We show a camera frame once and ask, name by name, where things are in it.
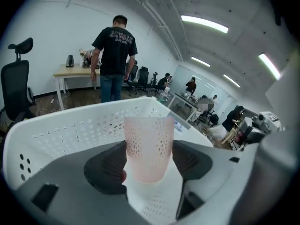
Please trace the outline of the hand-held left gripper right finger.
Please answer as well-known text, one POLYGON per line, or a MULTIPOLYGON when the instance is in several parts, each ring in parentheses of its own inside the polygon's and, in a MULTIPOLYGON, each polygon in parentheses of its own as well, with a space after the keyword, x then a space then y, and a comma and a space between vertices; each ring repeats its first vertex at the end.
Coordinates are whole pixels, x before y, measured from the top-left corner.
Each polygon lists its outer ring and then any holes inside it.
POLYGON ((176 224, 229 225, 257 148, 240 152, 175 140, 173 161, 183 178, 176 224))

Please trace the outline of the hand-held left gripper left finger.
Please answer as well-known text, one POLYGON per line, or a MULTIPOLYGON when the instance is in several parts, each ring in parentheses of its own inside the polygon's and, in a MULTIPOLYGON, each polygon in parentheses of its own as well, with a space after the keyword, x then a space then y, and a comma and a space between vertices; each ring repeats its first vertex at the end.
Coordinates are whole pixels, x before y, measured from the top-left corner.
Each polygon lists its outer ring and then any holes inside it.
POLYGON ((122 184, 126 143, 62 156, 31 176, 15 196, 43 225, 144 225, 122 184))

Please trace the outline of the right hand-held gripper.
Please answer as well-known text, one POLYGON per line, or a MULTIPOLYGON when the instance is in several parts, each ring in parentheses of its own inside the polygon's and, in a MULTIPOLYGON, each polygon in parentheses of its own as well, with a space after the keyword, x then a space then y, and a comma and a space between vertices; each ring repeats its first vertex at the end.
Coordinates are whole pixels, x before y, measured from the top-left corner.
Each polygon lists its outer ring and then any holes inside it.
POLYGON ((252 117, 253 127, 263 132, 278 132, 283 130, 279 118, 272 112, 260 112, 252 117))

